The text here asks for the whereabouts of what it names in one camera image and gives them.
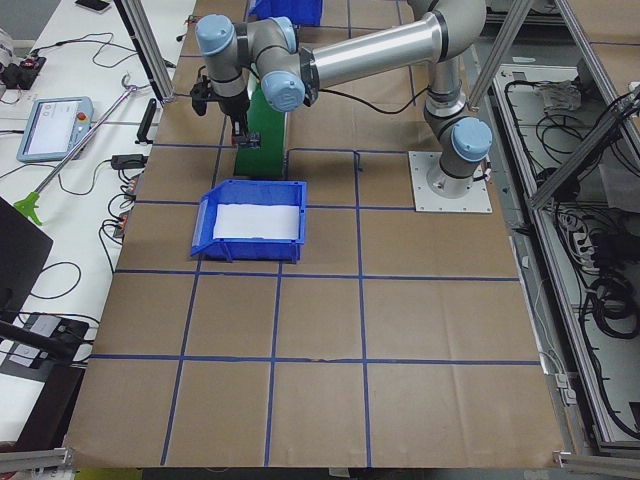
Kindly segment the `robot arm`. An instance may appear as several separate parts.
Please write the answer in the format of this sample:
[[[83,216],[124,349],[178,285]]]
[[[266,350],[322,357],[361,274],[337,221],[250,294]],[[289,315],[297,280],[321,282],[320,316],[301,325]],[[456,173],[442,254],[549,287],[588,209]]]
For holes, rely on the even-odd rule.
[[[254,147],[244,70],[254,67],[267,104],[278,112],[312,105],[320,91],[420,62],[429,65],[424,118],[442,146],[428,173],[431,190],[444,198],[467,193],[493,138],[483,121],[464,114],[460,56],[486,21],[482,1],[413,1],[414,22],[312,50],[298,45],[291,21],[271,17],[233,23],[211,14],[196,24],[206,75],[193,86],[192,108],[204,115],[216,102],[232,121],[232,140]]]

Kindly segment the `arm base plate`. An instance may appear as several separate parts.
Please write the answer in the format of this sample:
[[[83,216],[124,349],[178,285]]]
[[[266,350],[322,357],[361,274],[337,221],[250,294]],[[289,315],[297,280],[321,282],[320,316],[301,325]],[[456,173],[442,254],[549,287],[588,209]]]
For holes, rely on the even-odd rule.
[[[471,177],[455,179],[444,173],[440,152],[409,151],[415,210],[419,213],[491,214],[493,212],[480,166]]]

